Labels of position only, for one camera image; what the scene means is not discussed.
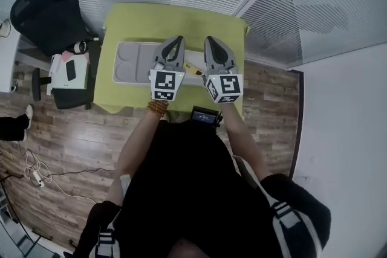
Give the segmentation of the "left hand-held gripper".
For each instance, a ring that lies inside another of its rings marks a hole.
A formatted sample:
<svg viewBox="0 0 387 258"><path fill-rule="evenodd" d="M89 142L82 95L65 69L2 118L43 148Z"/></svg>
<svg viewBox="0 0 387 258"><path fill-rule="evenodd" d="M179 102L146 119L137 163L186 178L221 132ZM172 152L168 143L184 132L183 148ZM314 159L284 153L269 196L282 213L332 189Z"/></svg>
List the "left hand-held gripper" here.
<svg viewBox="0 0 387 258"><path fill-rule="evenodd" d="M154 62L148 74L153 100L175 100L186 74L183 68L184 52L183 36L169 38L155 49Z"/></svg>

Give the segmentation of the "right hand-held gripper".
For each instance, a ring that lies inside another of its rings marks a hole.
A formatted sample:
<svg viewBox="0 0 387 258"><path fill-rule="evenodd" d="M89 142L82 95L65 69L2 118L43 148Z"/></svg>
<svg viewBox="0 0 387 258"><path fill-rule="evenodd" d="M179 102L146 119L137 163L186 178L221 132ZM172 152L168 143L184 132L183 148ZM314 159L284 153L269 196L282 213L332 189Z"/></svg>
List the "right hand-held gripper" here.
<svg viewBox="0 0 387 258"><path fill-rule="evenodd" d="M204 41L207 70L204 86L214 103L234 103L243 95L243 75L239 74L234 52L223 41L207 36Z"/></svg>

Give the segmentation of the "yellow small object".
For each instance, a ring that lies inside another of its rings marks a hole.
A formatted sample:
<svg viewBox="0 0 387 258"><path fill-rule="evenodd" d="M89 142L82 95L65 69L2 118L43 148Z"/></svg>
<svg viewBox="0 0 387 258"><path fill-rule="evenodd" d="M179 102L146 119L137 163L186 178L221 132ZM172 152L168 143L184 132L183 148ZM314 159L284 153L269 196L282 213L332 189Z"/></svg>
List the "yellow small object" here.
<svg viewBox="0 0 387 258"><path fill-rule="evenodd" d="M201 76L203 74L202 69L187 61L184 62L184 68L187 72L196 76Z"/></svg>

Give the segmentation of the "grey compartment tray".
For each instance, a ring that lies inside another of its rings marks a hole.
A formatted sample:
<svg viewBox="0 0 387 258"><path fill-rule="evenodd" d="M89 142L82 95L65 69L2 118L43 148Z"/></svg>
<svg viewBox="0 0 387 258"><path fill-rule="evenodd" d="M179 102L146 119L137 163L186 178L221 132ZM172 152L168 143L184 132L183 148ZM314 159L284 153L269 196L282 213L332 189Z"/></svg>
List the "grey compartment tray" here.
<svg viewBox="0 0 387 258"><path fill-rule="evenodd" d="M151 87L148 72L159 42L119 42L114 61L113 81L116 84ZM206 70L204 53L185 50L184 61L202 71ZM186 69L182 85L203 86L201 76Z"/></svg>

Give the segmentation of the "person's left forearm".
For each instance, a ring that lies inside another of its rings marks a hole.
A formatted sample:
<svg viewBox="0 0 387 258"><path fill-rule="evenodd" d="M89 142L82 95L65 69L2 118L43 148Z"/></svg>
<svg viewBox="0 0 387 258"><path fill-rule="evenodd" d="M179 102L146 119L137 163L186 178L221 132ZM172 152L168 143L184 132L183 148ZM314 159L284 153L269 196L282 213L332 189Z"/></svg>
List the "person's left forearm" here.
<svg viewBox="0 0 387 258"><path fill-rule="evenodd" d="M133 176L151 146L160 120L167 111L168 103L161 100L152 100L148 103L146 113L136 125L122 151L120 152L116 174Z"/></svg>

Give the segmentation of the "person's right forearm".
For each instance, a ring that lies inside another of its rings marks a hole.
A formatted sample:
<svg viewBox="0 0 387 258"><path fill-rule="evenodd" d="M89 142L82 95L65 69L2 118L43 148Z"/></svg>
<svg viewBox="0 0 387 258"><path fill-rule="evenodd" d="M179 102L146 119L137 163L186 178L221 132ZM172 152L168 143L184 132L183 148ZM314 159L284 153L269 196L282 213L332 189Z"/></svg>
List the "person's right forearm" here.
<svg viewBox="0 0 387 258"><path fill-rule="evenodd" d="M258 181L271 175L265 165L262 153L235 105L233 103L222 104L221 112L233 154L248 162Z"/></svg>

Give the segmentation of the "green table cloth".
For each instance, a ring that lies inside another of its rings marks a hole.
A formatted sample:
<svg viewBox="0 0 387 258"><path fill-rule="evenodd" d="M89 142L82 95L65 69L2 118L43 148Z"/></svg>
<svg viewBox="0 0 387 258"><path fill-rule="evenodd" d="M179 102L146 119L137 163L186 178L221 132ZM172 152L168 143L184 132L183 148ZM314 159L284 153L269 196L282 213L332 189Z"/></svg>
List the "green table cloth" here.
<svg viewBox="0 0 387 258"><path fill-rule="evenodd" d="M212 36L229 46L238 71L244 73L244 42L247 24L229 15L189 7L161 4L114 4L104 26L94 90L94 104L110 114L123 108L144 108L151 99L148 86L129 86L113 81L114 59L120 42L163 42L181 35L186 49L203 51L204 40Z"/></svg>

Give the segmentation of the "black chest device with screen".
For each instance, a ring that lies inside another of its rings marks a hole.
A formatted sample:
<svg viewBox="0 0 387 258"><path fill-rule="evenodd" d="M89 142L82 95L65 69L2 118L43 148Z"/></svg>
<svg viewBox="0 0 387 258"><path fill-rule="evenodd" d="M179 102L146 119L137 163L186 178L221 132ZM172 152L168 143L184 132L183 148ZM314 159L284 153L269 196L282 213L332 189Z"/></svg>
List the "black chest device with screen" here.
<svg viewBox="0 0 387 258"><path fill-rule="evenodd" d="M190 120L202 125L217 128L220 126L223 116L221 112L199 106L193 106Z"/></svg>

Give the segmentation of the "black smartphone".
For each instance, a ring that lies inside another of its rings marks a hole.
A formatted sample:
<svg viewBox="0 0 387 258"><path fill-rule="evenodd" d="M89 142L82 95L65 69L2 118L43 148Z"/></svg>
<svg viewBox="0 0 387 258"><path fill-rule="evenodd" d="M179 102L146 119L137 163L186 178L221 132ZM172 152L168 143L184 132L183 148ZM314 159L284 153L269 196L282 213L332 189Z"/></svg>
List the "black smartphone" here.
<svg viewBox="0 0 387 258"><path fill-rule="evenodd" d="M75 61L69 60L66 63L67 80L72 81L76 78Z"/></svg>

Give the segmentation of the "pink paper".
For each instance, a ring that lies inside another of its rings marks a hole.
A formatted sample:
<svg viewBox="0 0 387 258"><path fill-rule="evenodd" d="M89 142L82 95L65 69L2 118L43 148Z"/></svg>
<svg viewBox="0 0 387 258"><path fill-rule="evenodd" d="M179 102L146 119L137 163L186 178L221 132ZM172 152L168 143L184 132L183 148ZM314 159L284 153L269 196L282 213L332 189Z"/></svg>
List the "pink paper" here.
<svg viewBox="0 0 387 258"><path fill-rule="evenodd" d="M61 61L62 62L68 62L72 57L83 57L86 59L86 61L88 63L90 63L90 60L89 60L89 52L86 52L86 53L83 53L83 54L74 54L74 53L71 53L69 51L64 51L62 54L61 54Z"/></svg>

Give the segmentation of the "white cardboard box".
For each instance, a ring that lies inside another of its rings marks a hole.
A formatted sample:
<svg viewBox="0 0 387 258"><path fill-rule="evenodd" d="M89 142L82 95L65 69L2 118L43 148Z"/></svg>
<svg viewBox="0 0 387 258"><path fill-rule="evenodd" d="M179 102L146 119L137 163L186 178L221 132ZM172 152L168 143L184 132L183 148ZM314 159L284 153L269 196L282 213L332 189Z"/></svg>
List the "white cardboard box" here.
<svg viewBox="0 0 387 258"><path fill-rule="evenodd" d="M55 54L50 67L51 87L54 89L86 89L88 84L89 63L83 57L72 57L75 61L76 78L67 80L66 62L61 61L61 54Z"/></svg>

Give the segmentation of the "black office chair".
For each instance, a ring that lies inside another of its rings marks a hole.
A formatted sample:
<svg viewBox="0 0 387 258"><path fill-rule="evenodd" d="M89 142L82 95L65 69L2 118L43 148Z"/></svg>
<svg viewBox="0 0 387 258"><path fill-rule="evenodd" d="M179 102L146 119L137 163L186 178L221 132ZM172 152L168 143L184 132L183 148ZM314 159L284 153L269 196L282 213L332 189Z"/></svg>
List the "black office chair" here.
<svg viewBox="0 0 387 258"><path fill-rule="evenodd" d="M15 30L48 57L64 51L74 53L76 42L87 42L90 63L86 89L54 89L51 77L41 77L39 69L33 71L31 89L34 100L39 101L41 85L46 85L52 90L58 109L79 106L91 109L102 44L95 34L86 29L79 0L15 0L10 19Z"/></svg>

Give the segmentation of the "person's black shirt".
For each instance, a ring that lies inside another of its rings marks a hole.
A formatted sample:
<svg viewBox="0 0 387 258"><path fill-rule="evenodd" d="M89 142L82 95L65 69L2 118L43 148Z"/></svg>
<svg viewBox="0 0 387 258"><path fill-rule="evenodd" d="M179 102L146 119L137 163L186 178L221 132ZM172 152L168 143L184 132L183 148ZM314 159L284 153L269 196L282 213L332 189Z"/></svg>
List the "person's black shirt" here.
<svg viewBox="0 0 387 258"><path fill-rule="evenodd" d="M272 174L253 187L212 130L161 121L123 204L91 209L74 258L88 258L109 224L122 258L167 258L180 240L210 258L282 258L267 196L307 215L327 244L329 209L289 177Z"/></svg>

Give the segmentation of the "white office desk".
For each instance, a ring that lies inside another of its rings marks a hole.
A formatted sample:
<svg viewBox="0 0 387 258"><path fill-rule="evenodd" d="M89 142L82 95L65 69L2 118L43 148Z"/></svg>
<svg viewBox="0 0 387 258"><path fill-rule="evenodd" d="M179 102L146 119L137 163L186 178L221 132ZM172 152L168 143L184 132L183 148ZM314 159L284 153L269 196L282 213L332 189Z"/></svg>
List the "white office desk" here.
<svg viewBox="0 0 387 258"><path fill-rule="evenodd" d="M15 60L20 36L9 19L0 20L0 92L11 92L14 86Z"/></svg>

